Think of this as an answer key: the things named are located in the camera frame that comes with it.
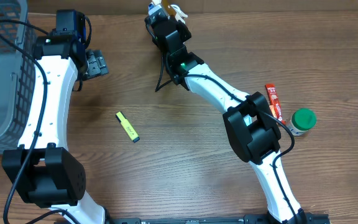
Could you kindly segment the beige paper snack bag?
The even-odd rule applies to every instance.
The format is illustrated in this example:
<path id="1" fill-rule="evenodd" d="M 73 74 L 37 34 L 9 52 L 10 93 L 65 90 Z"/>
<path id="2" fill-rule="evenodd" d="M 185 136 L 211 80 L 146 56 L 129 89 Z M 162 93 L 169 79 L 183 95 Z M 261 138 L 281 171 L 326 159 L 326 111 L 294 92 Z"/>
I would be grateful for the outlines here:
<path id="1" fill-rule="evenodd" d="M 161 4 L 170 16 L 173 16 L 177 21 L 185 24 L 185 19 L 188 15 L 185 14 L 178 5 L 170 4 L 167 0 L 162 0 Z"/>

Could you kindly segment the yellow highlighter marker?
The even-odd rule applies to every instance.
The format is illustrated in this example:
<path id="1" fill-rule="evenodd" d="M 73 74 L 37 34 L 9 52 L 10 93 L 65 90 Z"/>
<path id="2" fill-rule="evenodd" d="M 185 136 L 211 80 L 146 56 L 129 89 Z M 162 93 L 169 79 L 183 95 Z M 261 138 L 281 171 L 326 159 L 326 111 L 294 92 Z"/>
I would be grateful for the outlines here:
<path id="1" fill-rule="evenodd" d="M 123 127 L 124 131 L 127 133 L 132 142 L 137 142 L 140 140 L 139 135 L 121 111 L 116 113 L 116 119 L 120 122 L 121 126 Z"/>

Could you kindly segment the red snack bar wrapper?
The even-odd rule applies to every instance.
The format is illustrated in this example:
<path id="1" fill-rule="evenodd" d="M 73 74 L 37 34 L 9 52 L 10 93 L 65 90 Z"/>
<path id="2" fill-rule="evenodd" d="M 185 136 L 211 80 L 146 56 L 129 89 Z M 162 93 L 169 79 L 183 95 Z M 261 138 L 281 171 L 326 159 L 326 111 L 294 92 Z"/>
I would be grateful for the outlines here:
<path id="1" fill-rule="evenodd" d="M 265 85 L 265 89 L 268 94 L 270 105 L 274 105 L 275 108 L 276 116 L 274 117 L 277 118 L 281 123 L 286 124 L 282 115 L 282 107 L 278 99 L 275 85 L 273 83 L 268 83 Z"/>

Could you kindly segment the green lid jar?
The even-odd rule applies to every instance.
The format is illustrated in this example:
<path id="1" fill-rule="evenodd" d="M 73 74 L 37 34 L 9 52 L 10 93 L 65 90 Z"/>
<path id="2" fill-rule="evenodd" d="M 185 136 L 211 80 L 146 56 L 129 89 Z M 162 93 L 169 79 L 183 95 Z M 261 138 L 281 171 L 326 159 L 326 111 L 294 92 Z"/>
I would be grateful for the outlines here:
<path id="1" fill-rule="evenodd" d="M 315 113 L 308 108 L 301 108 L 292 114 L 287 127 L 294 136 L 301 136 L 312 129 L 315 124 Z"/>

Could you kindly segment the teal tissue packet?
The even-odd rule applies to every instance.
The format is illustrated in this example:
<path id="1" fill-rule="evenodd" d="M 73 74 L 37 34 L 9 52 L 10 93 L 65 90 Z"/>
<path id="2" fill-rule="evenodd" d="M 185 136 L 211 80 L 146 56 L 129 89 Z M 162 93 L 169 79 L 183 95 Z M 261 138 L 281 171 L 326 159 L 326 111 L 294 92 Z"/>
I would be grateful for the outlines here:
<path id="1" fill-rule="evenodd" d="M 248 126 L 252 123 L 252 118 L 249 115 L 247 115 L 244 117 L 244 121 L 245 121 L 246 125 Z"/>

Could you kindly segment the orange small box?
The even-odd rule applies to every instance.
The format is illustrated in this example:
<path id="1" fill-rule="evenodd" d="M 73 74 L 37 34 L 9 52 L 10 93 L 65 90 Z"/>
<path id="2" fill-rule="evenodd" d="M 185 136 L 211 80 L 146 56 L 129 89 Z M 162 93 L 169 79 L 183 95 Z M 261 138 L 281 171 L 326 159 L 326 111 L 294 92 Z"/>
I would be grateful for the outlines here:
<path id="1" fill-rule="evenodd" d="M 269 108 L 270 108 L 270 110 L 271 110 L 271 112 L 272 112 L 272 115 L 273 115 L 273 116 L 276 116 L 276 112 L 275 112 L 274 105 L 269 105 Z"/>

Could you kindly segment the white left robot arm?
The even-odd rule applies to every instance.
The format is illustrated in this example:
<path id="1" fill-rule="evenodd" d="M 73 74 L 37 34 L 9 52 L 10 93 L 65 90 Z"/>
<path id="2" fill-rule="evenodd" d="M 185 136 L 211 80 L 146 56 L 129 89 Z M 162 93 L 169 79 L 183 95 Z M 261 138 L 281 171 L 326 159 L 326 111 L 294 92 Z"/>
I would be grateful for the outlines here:
<path id="1" fill-rule="evenodd" d="M 17 149 L 2 155 L 11 194 L 48 215 L 60 214 L 67 223 L 111 222 L 109 212 L 87 192 L 85 168 L 67 144 L 71 93 L 108 73 L 102 53 L 89 48 L 90 40 L 88 17 L 74 9 L 57 11 L 55 28 L 43 31 L 28 54 L 35 84 L 25 130 Z"/>

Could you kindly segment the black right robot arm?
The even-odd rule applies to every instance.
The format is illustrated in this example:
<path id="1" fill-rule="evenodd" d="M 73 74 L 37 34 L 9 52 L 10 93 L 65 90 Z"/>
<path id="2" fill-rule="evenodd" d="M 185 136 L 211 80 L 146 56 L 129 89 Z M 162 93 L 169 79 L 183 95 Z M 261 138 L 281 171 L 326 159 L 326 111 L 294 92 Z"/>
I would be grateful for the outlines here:
<path id="1" fill-rule="evenodd" d="M 249 163 L 267 199 L 269 223 L 306 223 L 306 213 L 293 196 L 285 176 L 279 140 L 283 125 L 274 118 L 263 94 L 239 91 L 219 78 L 185 42 L 191 38 L 185 15 L 178 6 L 152 1 L 145 26 L 162 53 L 162 72 L 171 83 L 183 86 L 210 102 L 223 115 L 230 146 Z"/>

